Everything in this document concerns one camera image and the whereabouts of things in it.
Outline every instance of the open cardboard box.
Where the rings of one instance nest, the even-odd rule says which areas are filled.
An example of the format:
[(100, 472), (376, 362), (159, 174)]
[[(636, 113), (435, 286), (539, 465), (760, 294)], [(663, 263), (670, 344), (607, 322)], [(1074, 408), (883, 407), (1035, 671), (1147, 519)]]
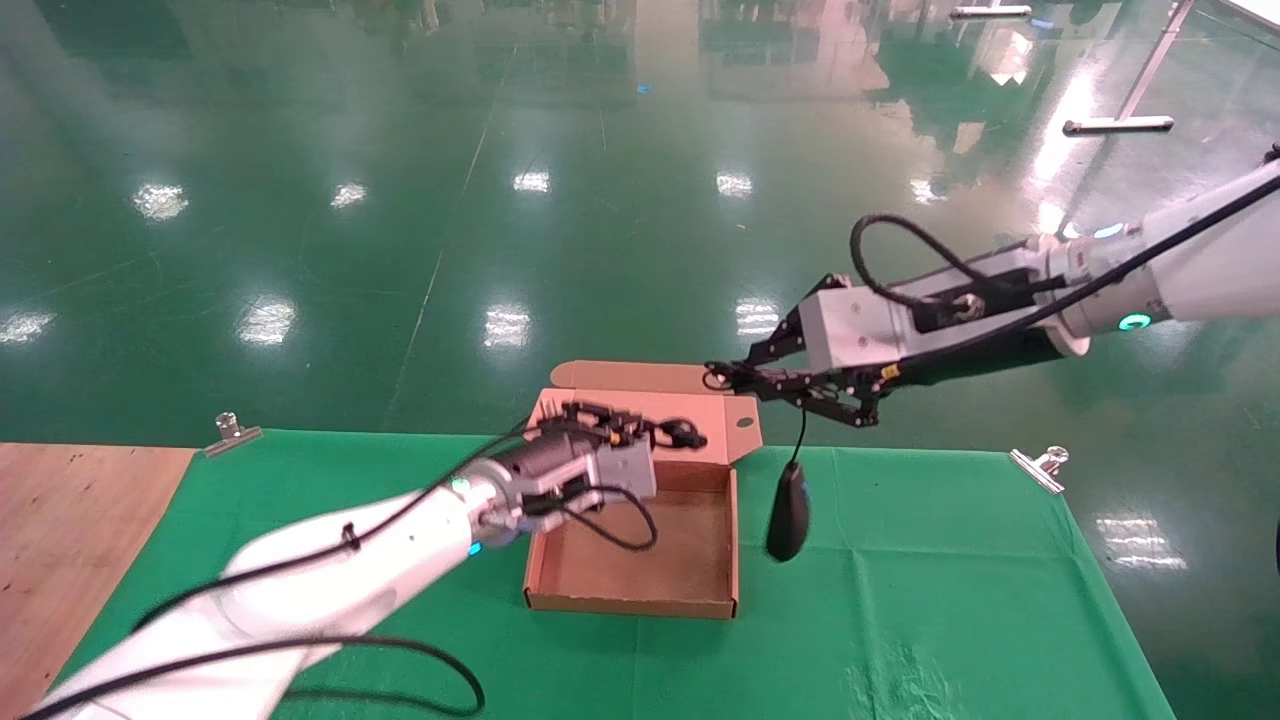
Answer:
[[(754, 397), (703, 387), (705, 368), (575, 360), (552, 372), (544, 406), (581, 400), (654, 420), (686, 418), (707, 436), (700, 450), (655, 448), (658, 495), (645, 501), (658, 544), (617, 547), (579, 523), (534, 536), (525, 602), (534, 610), (730, 619), (737, 615), (737, 475), (731, 462), (760, 447)], [(612, 533), (643, 538), (634, 507), (613, 503), (593, 518)]]

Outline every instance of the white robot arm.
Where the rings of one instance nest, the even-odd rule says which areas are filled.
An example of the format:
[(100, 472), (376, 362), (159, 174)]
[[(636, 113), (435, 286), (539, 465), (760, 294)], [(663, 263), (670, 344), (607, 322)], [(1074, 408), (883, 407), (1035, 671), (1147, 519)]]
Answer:
[[(1280, 188), (1276, 155), (1138, 222), (1065, 242), (1033, 237), (970, 260), (910, 220), (868, 215), (850, 237), (865, 284), (827, 275), (745, 360), (707, 363), (704, 382), (863, 428), (900, 387), (1080, 356), (1094, 334), (1162, 320), (1277, 315), (1280, 202), (1267, 200)], [(878, 223), (913, 232), (948, 266), (878, 283), (861, 258), (863, 233)], [(801, 351), (808, 372), (763, 368)]]
[[(657, 492), (653, 443), (707, 442), (687, 420), (653, 423), (584, 404), (566, 404), (563, 415), (532, 432), (532, 439), (493, 456), (477, 452), (435, 487), (255, 539), (221, 580), (164, 603), (27, 717), (265, 719), (297, 673), (342, 644), (362, 642), (360, 635), (481, 544), (506, 544), (566, 518), (590, 523), (584, 512), (625, 498), (644, 514), (652, 537), (617, 542), (652, 547), (657, 528), (639, 501)], [(524, 434), (521, 424), (508, 437)], [(470, 670), (452, 656), (436, 657), (472, 684), (479, 710), (483, 693)]]

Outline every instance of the box lid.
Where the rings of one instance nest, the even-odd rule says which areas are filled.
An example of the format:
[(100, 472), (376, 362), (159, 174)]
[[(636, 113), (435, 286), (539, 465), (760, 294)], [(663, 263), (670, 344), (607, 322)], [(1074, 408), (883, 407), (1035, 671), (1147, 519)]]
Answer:
[(573, 360), (552, 370), (552, 383), (538, 396), (534, 419), (547, 407), (571, 400), (640, 413), (653, 420), (685, 418), (707, 436), (700, 450), (658, 447), (654, 460), (728, 465), (763, 445), (754, 397), (709, 391), (701, 365)]

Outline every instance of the computer mouse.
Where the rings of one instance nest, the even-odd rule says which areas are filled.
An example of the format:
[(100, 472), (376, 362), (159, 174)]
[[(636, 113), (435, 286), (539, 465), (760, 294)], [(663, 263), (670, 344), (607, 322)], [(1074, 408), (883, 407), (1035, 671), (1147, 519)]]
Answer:
[(808, 537), (809, 486), (804, 479), (804, 468), (792, 460), (782, 469), (782, 477), (778, 478), (764, 550), (769, 557), (786, 562), (800, 552)]

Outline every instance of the black cable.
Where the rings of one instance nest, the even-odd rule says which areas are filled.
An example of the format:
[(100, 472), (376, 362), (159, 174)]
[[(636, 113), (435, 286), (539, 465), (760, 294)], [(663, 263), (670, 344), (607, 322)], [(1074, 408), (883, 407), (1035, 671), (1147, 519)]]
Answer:
[(800, 407), (800, 436), (796, 438), (796, 448), (791, 451), (791, 460), (787, 461), (787, 465), (795, 462), (796, 457), (800, 457), (800, 446), (804, 445), (804, 432), (808, 427), (809, 411)]
[(628, 491), (625, 487), (620, 487), (620, 486), (591, 486), (591, 487), (586, 488), (586, 492), (590, 492), (590, 491), (596, 491), (596, 492), (602, 492), (602, 493), (621, 495), (622, 497), (625, 497), (627, 500), (627, 502), (630, 502), (631, 505), (634, 505), (635, 509), (640, 511), (640, 516), (644, 518), (645, 525), (649, 525), (649, 539), (646, 539), (644, 542), (639, 542), (639, 543), (625, 541), (625, 539), (620, 538), (618, 536), (611, 533), (609, 530), (605, 530), (600, 525), (595, 524), (593, 520), (585, 518), (581, 512), (576, 512), (573, 510), (570, 510), (568, 507), (566, 507), (563, 505), (561, 505), (561, 507), (559, 507), (561, 512), (568, 515), (570, 518), (577, 520), (579, 523), (582, 523), (593, 533), (600, 536), (602, 538), (612, 542), (613, 544), (616, 544), (616, 546), (618, 546), (618, 547), (621, 547), (623, 550), (631, 550), (631, 551), (639, 552), (639, 551), (643, 551), (643, 550), (649, 550), (653, 546), (658, 544), (658, 524), (653, 521), (653, 514), (649, 512), (649, 509), (645, 507), (643, 502), (640, 502), (640, 498), (636, 497), (636, 495), (634, 492)]
[(364, 646), (378, 646), (378, 647), (396, 647), (434, 657), (440, 662), (448, 665), (451, 669), (453, 669), (458, 675), (462, 676), (463, 680), (467, 682), (468, 685), (471, 685), (471, 693), (475, 696), (476, 702), (475, 707), (462, 707), (462, 708), (444, 706), (435, 702), (429, 702), (429, 705), (433, 708), (453, 717), (470, 717), (472, 715), (477, 715), (481, 710), (484, 710), (484, 703), (485, 703), (484, 688), (480, 687), (480, 679), (476, 678), (475, 673), (472, 673), (470, 667), (463, 665), (461, 660), (449, 655), (448, 652), (444, 652), (443, 650), (435, 646), (404, 638), (388, 638), (379, 635), (330, 635), (330, 637), (316, 637), (316, 638), (289, 638), (283, 641), (270, 641), (270, 642), (236, 647), (230, 650), (221, 650), (218, 652), (209, 652), (205, 655), (197, 655), (195, 657), (184, 657), (182, 660), (174, 660), (172, 662), (165, 662), (164, 665), (156, 665), (154, 667), (147, 667), (145, 670), (137, 670), (134, 673), (129, 673), (128, 675), (120, 675), (119, 678), (114, 678), (99, 683), (96, 685), (91, 685), (88, 688), (84, 688), (83, 691), (79, 691), (78, 693), (67, 696), (63, 700), (51, 702), (38, 710), (23, 715), (17, 720), (46, 720), (47, 717), (52, 717), (63, 711), (70, 710), (78, 705), (83, 705), (102, 696), (119, 692), (125, 688), (131, 688), (133, 685), (147, 683), (161, 675), (168, 675), (170, 673), (187, 670), (200, 665), (209, 665), (211, 662), (220, 662), (223, 660), (244, 657), (247, 655), (259, 655), (262, 652), (288, 650), (291, 647), (314, 647), (325, 644), (338, 644), (338, 646), (364, 644)]
[(1212, 213), (1208, 213), (1204, 217), (1198, 218), (1197, 220), (1189, 223), (1183, 229), (1152, 245), (1151, 247), (1147, 247), (1142, 252), (1135, 254), (1133, 258), (1129, 258), (1124, 263), (1120, 263), (1115, 268), (1111, 268), (1110, 270), (1102, 273), (1093, 281), (1084, 283), (1076, 290), (1064, 295), (1059, 300), (1055, 300), (1053, 302), (1044, 305), (1039, 310), (1024, 315), (1006, 325), (995, 328), (992, 331), (987, 331), (979, 336), (974, 336), (969, 340), (957, 342), (952, 346), (940, 347), (937, 350), (922, 352), (919, 355), (915, 355), (914, 357), (908, 357), (906, 360), (902, 360), (901, 363), (897, 364), (897, 369), (901, 374), (908, 375), (913, 370), (919, 370), (920, 368), (928, 366), (932, 363), (938, 363), (954, 355), (970, 351), (975, 347), (979, 347), (983, 343), (991, 342), (992, 340), (1000, 338), (1010, 333), (1021, 332), (1046, 318), (1050, 318), (1052, 315), (1061, 313), (1062, 310), (1066, 310), (1068, 307), (1075, 305), (1076, 302), (1080, 302), (1085, 297), (1089, 297), (1091, 295), (1103, 290), (1105, 287), (1120, 282), (1121, 279), (1124, 279), (1125, 275), (1128, 275), (1133, 270), (1140, 268), (1142, 265), (1146, 265), (1155, 258), (1158, 258), (1160, 255), (1169, 252), (1170, 250), (1178, 247), (1179, 245), (1183, 245), (1184, 242), (1212, 228), (1213, 225), (1221, 223), (1222, 220), (1230, 218), (1231, 215), (1243, 211), (1249, 205), (1258, 202), (1260, 200), (1271, 195), (1276, 190), (1280, 190), (1280, 176), (1271, 178), (1270, 181), (1236, 197), (1235, 200), (1228, 202), (1226, 205), (1222, 205), (1217, 210), (1213, 210)]
[(708, 378), (712, 378), (714, 375), (716, 375), (714, 370), (707, 370), (705, 373), (703, 373), (703, 387), (704, 388), (707, 388), (707, 389), (709, 389), (712, 392), (724, 392), (724, 391), (728, 391), (728, 389), (733, 389), (727, 383), (726, 384), (714, 384), (713, 386), (709, 382), (707, 382)]
[(415, 495), (412, 498), (410, 498), (408, 502), (406, 502), (403, 506), (401, 506), (399, 510), (392, 512), (390, 515), (387, 516), (387, 519), (384, 519), (381, 523), (378, 523), (372, 528), (370, 528), (370, 529), (367, 529), (367, 530), (365, 530), (362, 533), (358, 533), (358, 534), (355, 533), (355, 532), (348, 532), (348, 533), (346, 533), (343, 536), (342, 541), (338, 542), (337, 544), (326, 547), (324, 550), (317, 550), (317, 551), (311, 552), (308, 555), (301, 555), (298, 557), (293, 557), (293, 559), (289, 559), (289, 560), (282, 560), (279, 562), (273, 562), (270, 565), (264, 565), (261, 568), (255, 568), (252, 570), (244, 570), (243, 573), (236, 573), (234, 575), (224, 575), (224, 577), (218, 578), (215, 580), (210, 580), (207, 583), (201, 583), (201, 584), (198, 584), (196, 587), (188, 588), (188, 589), (186, 589), (186, 591), (183, 591), (183, 592), (180, 592), (180, 593), (178, 593), (178, 594), (175, 594), (175, 596), (165, 600), (164, 602), (156, 605), (155, 607), (152, 607), (151, 610), (148, 610), (146, 614), (143, 614), (142, 618), (138, 619), (137, 623), (134, 623), (133, 632), (137, 632), (138, 629), (148, 625), (152, 620), (155, 620), (160, 615), (163, 615), (166, 611), (172, 610), (173, 607), (180, 605), (182, 602), (186, 602), (187, 600), (191, 600), (192, 597), (196, 597), (197, 594), (201, 594), (201, 593), (205, 593), (205, 592), (209, 592), (209, 591), (212, 591), (212, 589), (218, 589), (218, 588), (225, 588), (225, 587), (236, 585), (236, 584), (243, 583), (246, 580), (252, 580), (255, 578), (261, 578), (261, 577), (265, 577), (265, 575), (271, 575), (271, 574), (280, 573), (280, 571), (284, 571), (284, 570), (291, 570), (291, 569), (298, 568), (301, 565), (310, 565), (311, 562), (316, 562), (316, 561), (324, 560), (326, 557), (338, 555), (339, 552), (343, 552), (346, 550), (360, 550), (360, 546), (364, 542), (369, 541), (370, 538), (372, 538), (378, 533), (381, 533), (388, 527), (390, 527), (393, 523), (396, 523), (397, 520), (399, 520), (401, 518), (403, 518), (410, 510), (412, 510), (420, 502), (422, 502), (424, 500), (426, 500), (426, 496), (430, 495), (431, 491), (434, 491), (436, 487), (439, 487), (439, 486), (444, 484), (445, 482), (448, 482), (454, 474), (457, 474), (460, 470), (462, 470), (463, 468), (466, 468), (468, 462), (471, 462), (472, 460), (476, 460), (477, 457), (485, 455), (486, 452), (489, 452), (494, 447), (502, 445), (503, 442), (509, 441), (509, 439), (512, 439), (515, 437), (522, 436), (525, 433), (525, 428), (527, 427), (527, 424), (529, 424), (529, 419), (525, 418), (524, 420), (521, 420), (520, 423), (517, 423), (515, 427), (512, 427), (512, 429), (508, 430), (507, 433), (504, 433), (504, 434), (502, 434), (502, 436), (499, 436), (499, 437), (497, 437), (497, 438), (494, 438), (494, 439), (492, 439), (492, 441), (481, 445), (479, 448), (476, 448), (474, 452), (471, 452), (471, 455), (468, 455), (465, 460), (462, 460), (461, 462), (458, 462), (457, 465), (454, 465), (448, 473), (444, 473), (435, 482), (433, 482), (429, 486), (426, 486), (425, 488), (422, 488), (417, 495)]
[(897, 225), (905, 229), (906, 232), (915, 236), (916, 240), (927, 245), (929, 250), (932, 250), (943, 260), (946, 260), (947, 265), (951, 265), (952, 268), (963, 273), (965, 277), (983, 286), (988, 291), (1007, 295), (1014, 292), (1043, 292), (1046, 290), (1055, 290), (1057, 287), (1061, 287), (1060, 281), (1041, 281), (1037, 283), (1028, 283), (1025, 286), (1014, 286), (997, 281), (989, 275), (986, 275), (973, 269), (966, 260), (952, 252), (950, 247), (942, 243), (942, 241), (933, 237), (932, 234), (929, 234), (928, 231), (925, 231), (920, 225), (915, 224), (914, 222), (901, 215), (892, 215), (888, 213), (863, 215), (861, 218), (859, 218), (856, 223), (854, 223), (854, 228), (849, 231), (849, 256), (854, 261), (854, 270), (858, 273), (858, 277), (863, 281), (863, 284), (865, 284), (868, 290), (870, 290), (872, 292), (886, 300), (897, 302), (899, 305), (904, 305), (906, 307), (916, 310), (923, 310), (923, 309), (937, 307), (938, 301), (925, 297), (914, 297), (910, 295), (904, 295), (882, 284), (879, 281), (876, 279), (874, 275), (872, 275), (872, 272), (867, 268), (867, 260), (863, 258), (863, 236), (867, 232), (867, 228), (870, 228), (872, 225), (876, 224)]

